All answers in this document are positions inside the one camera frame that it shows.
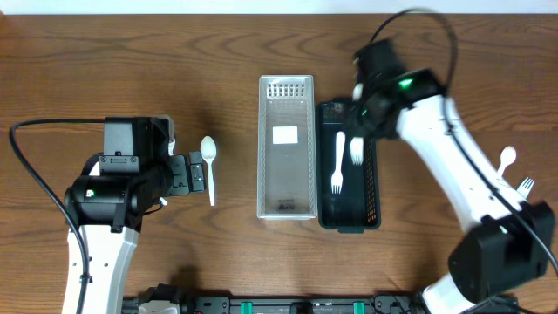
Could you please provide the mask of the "white plastic fork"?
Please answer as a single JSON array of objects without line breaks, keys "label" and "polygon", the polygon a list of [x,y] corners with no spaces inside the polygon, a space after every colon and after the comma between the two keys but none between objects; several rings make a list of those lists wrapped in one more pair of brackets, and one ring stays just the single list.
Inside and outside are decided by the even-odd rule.
[{"label": "white plastic fork", "polygon": [[[354,102],[354,112],[358,109],[358,101],[362,98],[364,85],[357,83],[352,92],[352,100]],[[364,161],[364,139],[354,136],[350,142],[350,156],[355,166],[361,166]]]},{"label": "white plastic fork", "polygon": [[331,192],[339,195],[343,187],[342,164],[344,157],[345,133],[339,131],[335,138],[335,169],[330,178]]},{"label": "white plastic fork", "polygon": [[534,186],[534,179],[526,177],[522,183],[517,187],[516,191],[524,198],[527,199]]}]

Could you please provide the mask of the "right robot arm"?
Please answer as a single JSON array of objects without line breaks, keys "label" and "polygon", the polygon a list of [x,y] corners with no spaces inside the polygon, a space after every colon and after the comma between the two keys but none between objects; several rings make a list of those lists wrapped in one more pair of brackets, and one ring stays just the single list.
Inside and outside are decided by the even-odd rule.
[{"label": "right robot arm", "polygon": [[552,209],[529,203],[503,179],[447,92],[428,69],[361,70],[346,127],[356,165],[364,161],[367,138],[407,143],[458,218],[464,237],[448,258],[448,274],[421,292],[425,313],[465,313],[557,264]]}]

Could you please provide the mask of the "white plastic spoon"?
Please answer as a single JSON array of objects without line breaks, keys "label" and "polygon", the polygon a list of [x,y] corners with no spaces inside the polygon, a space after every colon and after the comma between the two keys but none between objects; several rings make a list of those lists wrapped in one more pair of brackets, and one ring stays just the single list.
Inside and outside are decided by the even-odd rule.
[{"label": "white plastic spoon", "polygon": [[100,176],[100,163],[96,162],[89,173],[90,176]]},{"label": "white plastic spoon", "polygon": [[210,206],[215,206],[215,190],[214,190],[214,175],[213,175],[213,161],[217,155],[217,147],[212,137],[205,136],[201,141],[201,156],[206,162],[208,168],[208,196]]},{"label": "white plastic spoon", "polygon": [[517,153],[514,147],[507,146],[500,153],[500,165],[497,169],[497,174],[500,178],[504,176],[504,173],[510,165],[512,165],[517,158]]},{"label": "white plastic spoon", "polygon": [[176,144],[176,140],[171,140],[168,143],[168,155],[169,156],[173,156],[174,155],[174,148],[175,148],[175,144]]}]

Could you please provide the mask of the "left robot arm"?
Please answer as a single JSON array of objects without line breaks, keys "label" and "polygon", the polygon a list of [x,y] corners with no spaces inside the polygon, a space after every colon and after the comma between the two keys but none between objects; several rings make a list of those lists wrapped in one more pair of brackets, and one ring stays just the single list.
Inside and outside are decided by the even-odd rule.
[{"label": "left robot arm", "polygon": [[101,154],[65,193],[69,232],[65,313],[119,313],[145,215],[205,189],[201,153]]}]

